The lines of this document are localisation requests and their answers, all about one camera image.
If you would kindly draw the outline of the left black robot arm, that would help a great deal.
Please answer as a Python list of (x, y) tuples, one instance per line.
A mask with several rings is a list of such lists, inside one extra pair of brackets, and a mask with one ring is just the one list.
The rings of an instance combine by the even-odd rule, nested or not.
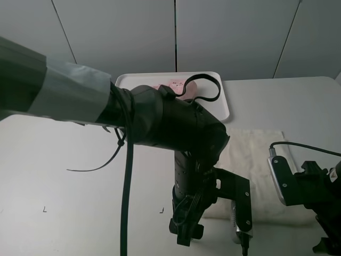
[(202, 238), (204, 211), (218, 198), (234, 203), (234, 226), (243, 251), (249, 248), (252, 217), (248, 179), (216, 163), (229, 141), (225, 126), (199, 103), (182, 101), (170, 87), (114, 85), (109, 74), (73, 63), (55, 62), (5, 38), (1, 39), (1, 119), (30, 115), (80, 125), (113, 127), (127, 144), (121, 204), (120, 252), (127, 253), (133, 147), (173, 150), (175, 184), (169, 230), (189, 246)]

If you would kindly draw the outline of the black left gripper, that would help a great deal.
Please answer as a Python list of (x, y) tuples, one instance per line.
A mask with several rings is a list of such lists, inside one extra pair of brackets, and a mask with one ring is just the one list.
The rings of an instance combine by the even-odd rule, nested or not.
[(237, 243), (248, 247), (252, 237), (250, 182), (224, 169), (200, 170), (198, 160), (176, 151), (175, 185), (172, 191), (173, 216), (169, 231), (177, 235), (177, 243), (190, 246), (192, 239), (201, 239), (204, 227), (199, 223), (204, 211), (218, 198), (231, 201), (231, 226)]

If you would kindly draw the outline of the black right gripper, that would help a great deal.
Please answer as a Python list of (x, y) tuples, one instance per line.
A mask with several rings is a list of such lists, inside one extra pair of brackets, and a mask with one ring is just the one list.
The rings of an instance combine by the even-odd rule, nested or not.
[(340, 255), (340, 163), (328, 170), (315, 161), (305, 161), (302, 169), (303, 172), (294, 175), (302, 204), (315, 212), (327, 235), (313, 247), (313, 252)]

